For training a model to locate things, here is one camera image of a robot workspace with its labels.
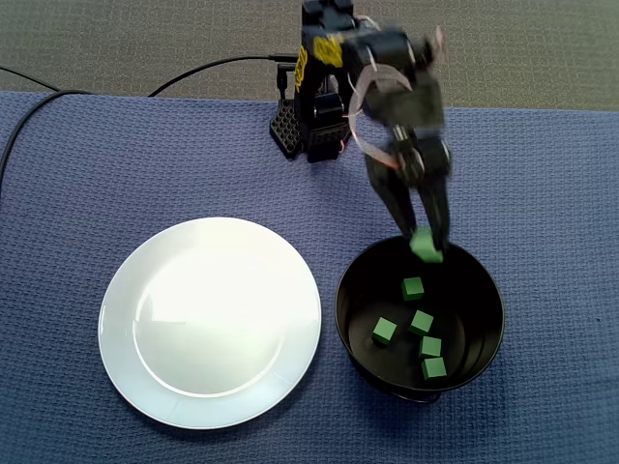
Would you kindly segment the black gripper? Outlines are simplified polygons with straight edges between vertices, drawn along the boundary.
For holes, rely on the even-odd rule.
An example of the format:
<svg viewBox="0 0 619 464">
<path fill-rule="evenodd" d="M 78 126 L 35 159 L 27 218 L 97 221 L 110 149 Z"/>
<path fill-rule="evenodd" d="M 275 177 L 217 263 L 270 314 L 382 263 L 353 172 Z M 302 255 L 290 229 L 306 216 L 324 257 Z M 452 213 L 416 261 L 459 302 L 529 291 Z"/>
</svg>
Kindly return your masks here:
<svg viewBox="0 0 619 464">
<path fill-rule="evenodd" d="M 442 135 L 444 106 L 438 80 L 430 72 L 417 72 L 407 89 L 393 79 L 379 79 L 368 87 L 364 111 L 388 129 L 392 140 L 387 154 L 398 164 L 398 174 L 386 165 L 368 165 L 372 188 L 404 238 L 417 229 L 408 187 L 419 188 L 434 248 L 445 251 L 450 232 L 445 177 L 451 173 L 452 154 Z"/>
</svg>

